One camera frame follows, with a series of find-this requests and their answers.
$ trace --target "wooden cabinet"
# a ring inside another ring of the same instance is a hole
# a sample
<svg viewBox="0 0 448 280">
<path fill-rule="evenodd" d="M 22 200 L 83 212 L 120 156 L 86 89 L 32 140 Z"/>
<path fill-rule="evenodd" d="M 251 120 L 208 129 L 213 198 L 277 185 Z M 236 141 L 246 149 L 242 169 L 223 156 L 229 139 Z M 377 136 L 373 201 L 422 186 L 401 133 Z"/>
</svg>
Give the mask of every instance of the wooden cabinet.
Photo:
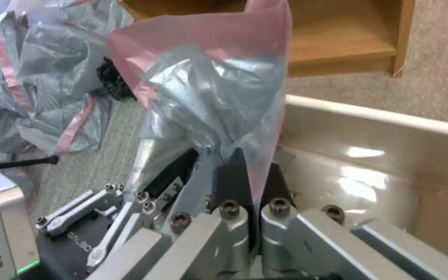
<svg viewBox="0 0 448 280">
<path fill-rule="evenodd" d="M 136 20 L 243 11 L 245 0 L 121 0 Z M 289 76 L 403 73 L 415 0 L 290 0 Z"/>
</svg>

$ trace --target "crumpled plastic bag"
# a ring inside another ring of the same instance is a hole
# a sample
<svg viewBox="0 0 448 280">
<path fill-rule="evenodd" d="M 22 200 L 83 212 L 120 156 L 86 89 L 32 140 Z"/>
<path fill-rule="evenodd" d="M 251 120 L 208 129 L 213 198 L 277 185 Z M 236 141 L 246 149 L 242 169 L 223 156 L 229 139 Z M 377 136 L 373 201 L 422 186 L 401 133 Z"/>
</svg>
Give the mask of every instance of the crumpled plastic bag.
<svg viewBox="0 0 448 280">
<path fill-rule="evenodd" d="M 110 101 L 97 94 L 105 35 L 131 19 L 115 0 L 55 1 L 0 16 L 0 151 L 96 151 Z"/>
<path fill-rule="evenodd" d="M 286 0 L 249 0 L 243 13 L 159 16 L 112 32 L 110 57 L 149 110 L 126 189 L 144 189 L 189 147 L 221 162 L 241 147 L 257 203 L 281 129 L 290 33 Z"/>
</svg>

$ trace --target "green light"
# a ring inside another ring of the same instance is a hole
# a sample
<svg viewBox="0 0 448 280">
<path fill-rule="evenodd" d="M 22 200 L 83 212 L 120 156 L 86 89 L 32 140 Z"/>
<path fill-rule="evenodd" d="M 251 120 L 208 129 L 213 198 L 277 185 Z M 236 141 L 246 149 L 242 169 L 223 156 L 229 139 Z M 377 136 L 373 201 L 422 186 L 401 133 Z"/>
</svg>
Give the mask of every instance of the green light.
<svg viewBox="0 0 448 280">
<path fill-rule="evenodd" d="M 26 266 L 24 266 L 23 268 L 19 269 L 16 271 L 16 274 L 20 274 L 20 273 L 24 273 L 26 271 L 28 271 L 29 269 L 33 268 L 34 266 L 37 266 L 41 261 L 35 261 L 32 262 L 30 264 L 27 264 Z"/>
</svg>

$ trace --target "white bin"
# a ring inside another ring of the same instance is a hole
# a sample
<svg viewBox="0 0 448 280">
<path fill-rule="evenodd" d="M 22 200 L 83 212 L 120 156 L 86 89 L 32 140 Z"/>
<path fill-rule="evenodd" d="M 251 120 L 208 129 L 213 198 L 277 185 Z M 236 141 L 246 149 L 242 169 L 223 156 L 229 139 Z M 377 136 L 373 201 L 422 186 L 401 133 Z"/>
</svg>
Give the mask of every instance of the white bin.
<svg viewBox="0 0 448 280">
<path fill-rule="evenodd" d="M 448 255 L 448 122 L 287 96 L 279 147 L 299 210 L 391 222 Z"/>
</svg>

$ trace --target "black rod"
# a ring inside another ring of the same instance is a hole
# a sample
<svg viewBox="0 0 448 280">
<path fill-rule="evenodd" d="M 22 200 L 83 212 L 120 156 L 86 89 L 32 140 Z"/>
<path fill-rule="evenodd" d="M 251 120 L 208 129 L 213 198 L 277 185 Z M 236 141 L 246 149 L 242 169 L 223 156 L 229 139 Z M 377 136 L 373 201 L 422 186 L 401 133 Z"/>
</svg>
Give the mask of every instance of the black rod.
<svg viewBox="0 0 448 280">
<path fill-rule="evenodd" d="M 40 165 L 42 163 L 49 163 L 51 165 L 55 165 L 58 163 L 60 157 L 59 156 L 48 156 L 44 158 L 38 159 L 30 159 L 28 161 L 11 161 L 9 163 L 0 163 L 0 170 L 12 167 L 22 167 L 28 165 Z"/>
</svg>

